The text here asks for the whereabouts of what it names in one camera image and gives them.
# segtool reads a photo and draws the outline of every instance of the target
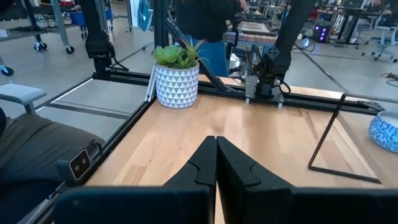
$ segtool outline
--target succulent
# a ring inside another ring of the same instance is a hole
[[[173,64],[182,54],[183,49],[176,45],[166,46],[165,48],[157,46],[155,49],[155,60],[160,65],[173,67]]]
[[[164,48],[157,46],[154,54],[156,63],[168,68],[177,69],[194,67],[200,59],[197,56],[198,48],[204,40],[200,40],[196,45],[193,45],[192,39],[190,43],[184,39],[181,41],[184,43],[185,48],[176,45],[170,45]]]

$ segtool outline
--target blue patterned bowl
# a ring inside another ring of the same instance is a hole
[[[398,113],[380,112],[372,119],[368,133],[377,145],[398,153]]]

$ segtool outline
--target white planter with triangle pattern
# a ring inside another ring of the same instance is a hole
[[[199,63],[189,69],[167,68],[155,64],[156,95],[163,106],[187,108],[198,96]]]

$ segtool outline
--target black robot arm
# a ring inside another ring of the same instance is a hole
[[[288,16],[283,21],[275,45],[261,61],[254,66],[252,73],[259,77],[256,94],[268,96],[276,79],[283,81],[290,67],[290,51],[317,0],[291,0]]]
[[[86,40],[88,57],[94,60],[96,74],[109,75],[115,51],[108,34],[100,26],[95,0],[81,0],[80,6],[88,30]]]

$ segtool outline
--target blue jeans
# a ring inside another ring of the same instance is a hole
[[[184,39],[190,42],[190,36],[184,35]],[[192,39],[194,45],[199,40]],[[223,41],[204,42],[198,48],[198,56],[202,58],[206,66],[218,77],[228,77],[228,63]]]

